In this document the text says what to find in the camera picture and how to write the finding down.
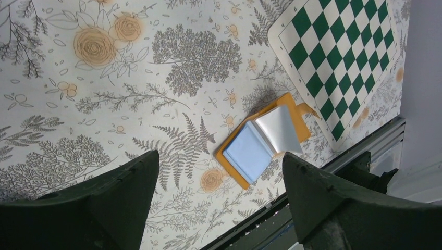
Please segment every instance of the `dark green object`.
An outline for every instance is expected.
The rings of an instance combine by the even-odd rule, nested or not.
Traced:
[[[0,249],[139,249],[157,151],[35,201],[0,203]]]
[[[306,250],[442,249],[441,206],[374,192],[291,153],[283,175],[296,237]]]

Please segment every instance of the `printed table surface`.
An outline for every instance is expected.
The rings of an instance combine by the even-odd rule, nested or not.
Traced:
[[[280,158],[248,190],[213,158],[248,114],[290,92],[312,135],[299,156],[321,167],[399,113],[410,0],[374,1],[375,13],[371,1],[341,2],[2,0],[0,201],[35,199],[156,149],[141,249],[200,249],[285,191]],[[286,23],[298,40],[269,41],[300,3]],[[339,122],[346,131],[332,147],[323,129]]]

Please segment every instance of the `green square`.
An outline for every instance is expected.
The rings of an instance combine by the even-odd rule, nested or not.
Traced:
[[[365,4],[364,8],[365,8],[365,13],[367,13],[367,17],[369,18],[369,20],[372,20],[373,16],[377,12],[375,0],[369,0]]]
[[[370,25],[367,25],[361,33],[362,44],[366,46],[367,43],[369,43],[370,38],[372,38],[372,31],[370,30]]]
[[[347,36],[348,40],[350,41],[350,44],[353,45],[353,43],[358,39],[359,35],[361,33],[359,32],[358,25],[356,24],[356,21],[353,21],[353,23],[350,24],[350,26],[347,29]]]
[[[343,95],[345,95],[345,93],[350,88],[350,86],[351,86],[351,81],[350,78],[348,77],[348,74],[346,73],[344,78],[339,82],[339,88],[341,89]]]
[[[373,89],[375,83],[376,82],[374,81],[373,75],[371,74],[365,82],[365,89],[367,90],[367,93]]]
[[[361,12],[361,10],[364,8],[364,3],[362,0],[351,0],[350,5],[355,17],[357,17],[359,12]]]
[[[356,114],[356,112],[358,112],[359,107],[361,107],[361,105],[359,104],[358,99],[355,98],[351,102],[350,106],[348,106],[348,109],[350,110],[350,113],[352,116],[354,116],[354,114]]]
[[[302,7],[298,14],[296,14],[295,17],[293,17],[292,21],[294,28],[298,32],[299,37],[301,38],[307,30],[310,28],[312,23],[310,23],[310,19],[307,16],[307,12],[305,11],[305,8]]]
[[[385,47],[386,47],[386,48],[389,48],[390,45],[393,43],[393,32],[392,32],[391,29],[390,29],[390,30],[388,31],[388,33],[385,35],[385,37],[384,37],[384,43],[385,43]]]
[[[358,63],[359,70],[362,70],[362,68],[364,68],[365,64],[367,64],[368,61],[369,59],[367,58],[367,54],[365,53],[365,51],[362,51],[356,58],[356,63]]]
[[[379,58],[377,57],[377,53],[374,52],[373,55],[369,59],[370,68],[374,70],[376,66],[379,64]]]
[[[377,16],[379,17],[379,22],[382,23],[384,19],[388,16],[388,10],[387,10],[387,1],[385,1],[377,11]]]
[[[382,39],[384,36],[382,35],[382,29],[379,27],[373,34],[373,42],[376,48],[379,46],[379,44],[382,42]]]
[[[384,71],[385,68],[387,68],[388,63],[390,62],[387,53],[384,54],[384,56],[380,59],[379,62],[380,62],[380,68],[382,69],[382,71]]]
[[[341,17],[338,17],[338,19],[331,25],[330,31],[335,39],[335,42],[338,42],[345,33],[344,24],[342,23]]]
[[[354,54],[353,54],[353,50],[349,49],[347,54],[344,56],[344,65],[346,67],[346,69],[349,69],[351,65],[353,65],[354,63]]]
[[[305,51],[302,42],[299,41],[297,45],[290,51],[289,56],[294,66],[299,69],[309,55],[307,54],[307,51]]]
[[[336,108],[335,108],[336,113],[338,114],[339,118],[341,118],[344,115],[344,113],[345,113],[345,111],[347,111],[347,109],[348,109],[347,103],[346,103],[345,99],[342,98],[341,101],[338,103],[338,106],[336,106]]]
[[[316,97],[319,91],[324,85],[322,84],[318,74],[315,74],[310,78],[309,82],[306,84],[307,89],[313,97]]]
[[[335,90],[336,86],[338,86],[338,82],[336,81],[335,74],[333,73],[324,84],[325,91],[329,96],[333,93],[333,90]]]
[[[356,77],[356,79],[353,81],[353,89],[356,94],[359,93],[359,90],[364,86],[364,80],[362,80],[361,74]]]
[[[324,120],[327,120],[332,115],[333,110],[335,110],[335,108],[333,107],[333,103],[329,98],[320,110],[322,117],[324,117]]]
[[[331,2],[332,0],[319,0],[319,3],[321,4],[322,9],[325,9],[325,7],[327,7],[327,5]]]
[[[338,7],[338,11],[340,14],[345,10],[345,8],[349,4],[349,2],[350,2],[349,0],[336,1],[336,7]]]
[[[339,52],[338,47],[336,45],[330,51],[330,53],[328,53],[327,60],[332,70],[335,70],[336,67],[338,67],[339,63],[342,61],[341,53]]]
[[[313,22],[313,28],[319,40],[321,40],[322,37],[324,37],[325,33],[327,33],[327,31],[329,30],[327,19],[325,19],[325,15],[323,12]]]
[[[319,43],[317,44],[317,46],[310,53],[309,57],[315,69],[318,69],[319,66],[322,64],[322,62],[325,60],[325,53],[324,50],[322,49],[321,44]]]
[[[332,135],[335,138],[335,140],[339,140],[339,137],[344,133],[344,126],[342,125],[342,122],[339,121],[338,124],[336,124],[335,128],[332,130]]]

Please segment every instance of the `white square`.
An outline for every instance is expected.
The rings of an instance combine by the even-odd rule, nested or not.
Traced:
[[[327,100],[328,100],[327,91],[325,90],[325,87],[322,87],[321,90],[319,90],[317,96],[315,97],[318,109],[321,109],[322,106],[327,102]]]
[[[324,51],[325,56],[328,56],[328,53],[330,53],[330,51],[332,51],[332,49],[336,45],[331,30],[328,30],[327,33],[325,33],[325,35],[322,37],[320,41],[320,44],[322,46],[322,50]]]
[[[365,88],[365,86],[362,86],[362,88],[356,94],[356,97],[358,98],[358,102],[359,102],[359,104],[361,104],[361,106],[364,103],[365,98],[367,97],[367,95],[368,95],[367,89]]]
[[[376,7],[379,9],[379,7],[385,2],[385,0],[375,0]]]
[[[369,17],[367,16],[367,13],[365,11],[359,12],[358,16],[356,17],[356,25],[358,26],[359,30],[364,30],[367,25],[369,25]]]
[[[382,23],[380,24],[380,28],[382,29],[382,35],[386,35],[388,33],[388,31],[391,29],[391,23],[390,23],[390,19],[387,16],[384,21],[382,21]]]
[[[307,3],[304,5],[304,8],[305,12],[307,12],[307,16],[310,19],[310,23],[312,24],[322,13],[322,6],[319,1],[307,1]]]
[[[351,118],[352,118],[351,112],[349,109],[347,109],[341,117],[341,122],[342,122],[342,125],[344,126],[344,128],[346,128],[348,126],[348,123],[351,121]]]
[[[332,24],[335,23],[335,21],[339,17],[339,10],[338,10],[338,7],[336,6],[336,2],[335,1],[331,1],[327,5],[327,7],[325,7],[324,15],[325,15],[325,19],[328,22],[328,26],[331,27]]]
[[[347,5],[346,8],[341,13],[341,19],[342,19],[342,24],[344,24],[345,30],[347,30],[348,27],[350,27],[350,24],[354,21],[354,14],[350,4]]]
[[[347,106],[350,106],[351,102],[356,98],[356,92],[354,91],[353,86],[351,86],[344,95],[344,99],[346,100]]]
[[[376,48],[377,57],[379,60],[384,56],[384,54],[387,52],[387,48],[385,47],[384,41],[379,43],[379,45]]]
[[[279,35],[279,39],[281,39],[281,42],[283,43],[287,52],[290,53],[291,50],[295,47],[295,45],[299,42],[299,35],[296,29],[294,28],[292,22],[287,24],[282,34]]]
[[[372,20],[370,20],[370,30],[373,31],[373,33],[379,28],[379,18],[373,17]]]
[[[301,75],[302,79],[307,83],[309,82],[309,79],[315,74],[316,69],[313,66],[312,61],[310,60],[310,57],[308,57],[304,63],[299,67],[299,74]]]
[[[366,63],[365,66],[361,70],[362,81],[366,82],[371,74],[372,74],[372,70],[370,68],[370,64]]]
[[[347,70],[345,68],[344,61],[342,60],[335,69],[336,81],[340,82],[344,78],[346,73],[347,73]]]
[[[319,43],[319,40],[317,38],[315,30],[313,29],[313,26],[311,26],[302,36],[301,41],[304,45],[305,51],[307,51],[307,54],[310,54],[315,49],[315,47]]]
[[[336,45],[338,46],[338,50],[341,53],[341,56],[346,55],[348,50],[351,48],[350,40],[348,40],[347,34],[344,33],[344,35],[341,37],[341,39],[339,39]]]
[[[365,45],[364,50],[367,54],[367,58],[370,59],[370,57],[376,51],[376,46],[374,45],[373,38],[370,38],[369,42]]]
[[[331,130],[333,130],[335,128],[335,126],[336,126],[336,124],[338,124],[339,120],[340,119],[339,119],[338,113],[336,113],[336,110],[333,110],[330,117],[328,117],[328,119],[327,119],[327,124],[331,128]]]
[[[396,53],[395,41],[393,41],[392,44],[390,45],[390,47],[387,49],[387,53],[388,53],[388,58],[392,59]]]
[[[337,86],[330,95],[330,101],[333,104],[333,107],[336,108],[343,97],[341,89]]]
[[[318,74],[320,80],[325,83],[328,78],[332,75],[333,70],[328,63],[328,60],[324,60],[322,64],[319,66],[319,68],[316,70],[316,73]]]
[[[380,64],[377,64],[376,67],[374,67],[373,69],[373,78],[374,81],[377,82],[377,80],[379,79],[380,75],[382,75],[382,68],[380,67]]]
[[[359,54],[362,52],[362,50],[364,49],[364,44],[362,43],[361,36],[359,36],[356,39],[356,41],[351,46],[351,49],[353,50],[354,56],[357,58],[359,56]]]
[[[356,77],[359,75],[359,68],[356,61],[350,66],[350,68],[347,70],[348,77],[350,78],[351,82],[354,82]]]

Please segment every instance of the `small flower illustration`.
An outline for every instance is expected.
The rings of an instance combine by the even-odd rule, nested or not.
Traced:
[[[232,24],[230,26],[226,25],[226,31],[224,31],[224,34],[229,34],[229,33],[230,33],[229,37],[233,36],[236,41],[239,41],[239,39],[238,39],[238,27],[236,27],[236,25],[234,25],[234,24]]]
[[[398,69],[398,72],[396,73],[396,81],[397,82],[402,82],[402,80],[403,80],[403,73],[404,73],[403,67]]]
[[[114,123],[112,123],[112,127],[113,127],[113,129],[109,129],[108,132],[110,132],[110,133],[117,133],[117,134],[126,134],[124,132],[124,127],[123,126],[121,126],[121,125],[116,126]]]
[[[229,3],[233,5],[233,7],[231,9],[233,14],[236,14],[238,11],[241,10],[240,8],[238,8],[239,4],[234,4],[232,1],[229,1]]]
[[[223,99],[223,101],[230,102],[231,108],[234,108],[234,104],[236,103],[236,94],[234,93],[234,90],[235,89],[232,89],[231,91],[229,91],[228,89],[226,89],[227,97]]]
[[[249,59],[247,60],[247,62],[249,63],[249,65],[247,66],[247,71],[253,71],[255,72],[257,66],[256,66],[256,61],[253,59]]]
[[[3,95],[6,99],[13,101],[9,107],[8,110],[11,110],[12,108],[14,108],[17,104],[25,107],[25,108],[32,108],[33,105],[26,103],[26,101],[28,100],[28,98],[23,95],[23,94],[18,94],[15,95],[14,93],[11,93],[10,95]]]

